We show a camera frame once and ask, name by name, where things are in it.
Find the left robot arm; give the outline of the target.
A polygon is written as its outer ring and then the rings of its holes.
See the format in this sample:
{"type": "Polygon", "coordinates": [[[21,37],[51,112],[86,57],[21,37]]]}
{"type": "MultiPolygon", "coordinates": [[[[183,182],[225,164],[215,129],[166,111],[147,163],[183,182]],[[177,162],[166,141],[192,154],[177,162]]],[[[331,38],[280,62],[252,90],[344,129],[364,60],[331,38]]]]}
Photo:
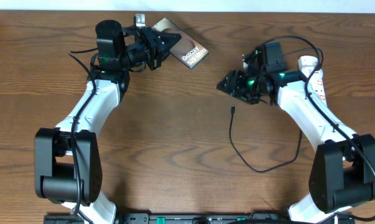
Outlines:
{"type": "Polygon", "coordinates": [[[159,68],[182,38],[146,26],[142,14],[129,27],[101,21],[95,32],[83,96],[64,120],[54,128],[39,129],[34,138],[35,192],[70,210],[69,215],[46,215],[45,223],[124,222],[101,189],[98,136],[127,92],[130,74],[159,68]]]}

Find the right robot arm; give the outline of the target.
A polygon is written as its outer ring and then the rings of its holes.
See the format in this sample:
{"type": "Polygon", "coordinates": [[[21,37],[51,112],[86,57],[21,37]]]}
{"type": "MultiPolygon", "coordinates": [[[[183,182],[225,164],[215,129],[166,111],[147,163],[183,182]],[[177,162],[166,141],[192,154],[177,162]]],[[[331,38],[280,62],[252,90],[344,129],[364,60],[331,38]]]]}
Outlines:
{"type": "Polygon", "coordinates": [[[290,221],[374,221],[375,215],[360,218],[345,211],[375,200],[375,138],[358,135],[343,124],[315,94],[309,80],[300,70],[233,70],[216,88],[250,105],[269,96],[314,148],[309,193],[288,208],[290,221]]]}

